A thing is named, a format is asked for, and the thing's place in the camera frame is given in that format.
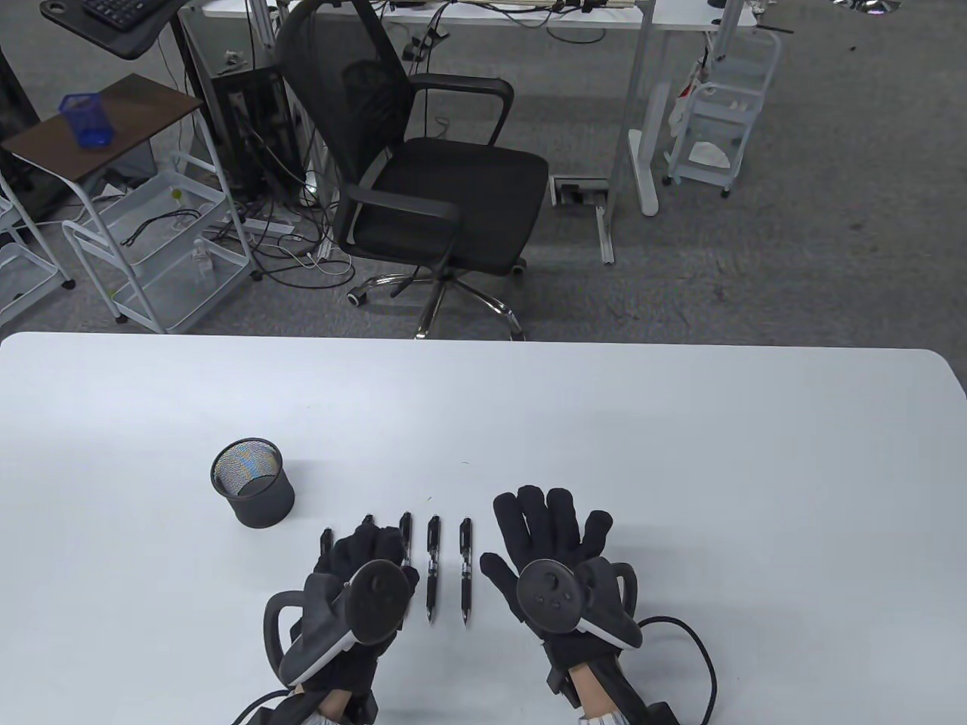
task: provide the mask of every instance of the chair base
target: chair base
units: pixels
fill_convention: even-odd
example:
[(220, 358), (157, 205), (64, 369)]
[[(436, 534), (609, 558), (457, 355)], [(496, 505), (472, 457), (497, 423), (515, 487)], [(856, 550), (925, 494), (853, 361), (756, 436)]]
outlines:
[[(517, 265), (514, 267), (514, 272), (520, 274), (517, 269), (519, 268), (521, 272), (526, 269), (527, 263), (523, 259), (517, 260)], [(507, 323), (510, 328), (511, 340), (522, 342), (527, 339), (524, 334), (523, 329), (520, 327), (520, 323), (517, 321), (517, 316), (513, 314), (513, 310), (498, 300), (495, 297), (482, 292), (481, 290), (471, 287), (469, 284), (460, 279), (462, 275), (466, 273), (455, 273), (452, 275), (445, 275), (443, 277), (434, 277), (432, 275), (417, 275), (413, 277), (407, 274), (392, 274), (392, 275), (377, 275), (372, 276), (367, 279), (362, 284), (353, 287), (346, 294), (346, 299), (354, 307), (359, 307), (366, 303), (366, 293), (371, 289), (377, 289), (379, 287), (393, 286), (396, 289), (391, 293), (392, 297), (402, 292), (405, 287), (402, 285), (409, 286), (410, 284), (432, 284), (433, 289), (430, 291), (429, 300), (424, 305), (423, 311), (420, 313), (420, 321), (417, 324), (416, 332), (413, 337), (418, 340), (426, 339), (429, 337), (430, 328), (433, 327), (433, 322), (436, 320), (436, 315), (440, 311), (440, 305), (443, 303), (443, 297), (450, 288), (457, 289), (478, 302), (482, 303), (496, 315), (499, 315)]]

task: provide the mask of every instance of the hand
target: hand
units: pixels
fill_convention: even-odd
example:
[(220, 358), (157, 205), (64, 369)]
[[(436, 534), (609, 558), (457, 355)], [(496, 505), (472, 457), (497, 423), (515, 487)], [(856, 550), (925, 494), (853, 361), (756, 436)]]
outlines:
[[(341, 538), (332, 551), (319, 557), (315, 568), (317, 574), (333, 574), (343, 584), (347, 583), (359, 568), (376, 559), (386, 559), (399, 566), (403, 561), (403, 539), (399, 529), (379, 528), (374, 524), (362, 524), (352, 536)], [(410, 584), (410, 595), (416, 591), (420, 574), (412, 566), (404, 566), (403, 573)], [(301, 631), (301, 621), (292, 627), (292, 638)], [(310, 677), (303, 684), (306, 691), (345, 690), (353, 695), (366, 695), (372, 689), (376, 674), (376, 660), (396, 638), (391, 637), (377, 645), (357, 643), (348, 652), (337, 655), (332, 662)]]
[[(601, 554), (613, 523), (611, 514), (592, 511), (584, 524), (582, 539), (574, 513), (574, 500), (571, 492), (563, 488), (548, 491), (545, 503), (537, 486), (523, 486), (516, 496), (504, 493), (494, 499), (493, 512), (517, 573), (537, 559), (553, 559), (573, 570), (581, 562)], [(483, 554), (481, 572), (504, 595), (513, 614), (524, 622), (517, 601), (517, 575), (507, 562), (496, 554)], [(619, 652), (618, 648), (593, 634), (536, 631), (544, 641), (551, 664), (562, 671)]]

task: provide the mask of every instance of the mesh pencil cup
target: mesh pencil cup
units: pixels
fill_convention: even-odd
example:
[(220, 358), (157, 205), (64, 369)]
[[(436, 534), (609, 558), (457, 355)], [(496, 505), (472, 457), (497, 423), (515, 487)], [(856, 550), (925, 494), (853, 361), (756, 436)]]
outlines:
[(261, 438), (244, 438), (219, 453), (212, 464), (212, 485), (251, 529), (275, 526), (296, 500), (282, 454)]

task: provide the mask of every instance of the chair seat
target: chair seat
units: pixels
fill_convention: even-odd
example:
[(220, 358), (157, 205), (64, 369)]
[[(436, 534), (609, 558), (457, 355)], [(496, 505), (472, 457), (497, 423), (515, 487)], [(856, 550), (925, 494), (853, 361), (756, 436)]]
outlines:
[[(454, 203), (463, 227), (451, 266), (502, 276), (527, 244), (547, 174), (547, 161), (534, 154), (413, 138), (396, 151), (372, 187)], [(440, 221), (371, 206), (357, 216), (353, 241), (359, 256), (427, 265), (439, 259), (444, 243)]]

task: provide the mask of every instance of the plastic bag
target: plastic bag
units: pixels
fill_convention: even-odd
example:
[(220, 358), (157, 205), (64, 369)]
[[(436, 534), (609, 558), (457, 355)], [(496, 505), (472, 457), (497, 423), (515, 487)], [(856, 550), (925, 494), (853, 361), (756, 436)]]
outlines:
[(682, 129), (682, 119), (685, 116), (685, 106), (689, 102), (691, 92), (701, 82), (701, 73), (702, 63), (701, 61), (695, 61), (691, 66), (689, 80), (683, 86), (682, 90), (679, 91), (678, 98), (675, 99), (675, 105), (672, 106), (671, 113), (668, 114), (668, 128), (671, 130), (672, 138), (678, 138), (678, 133)]

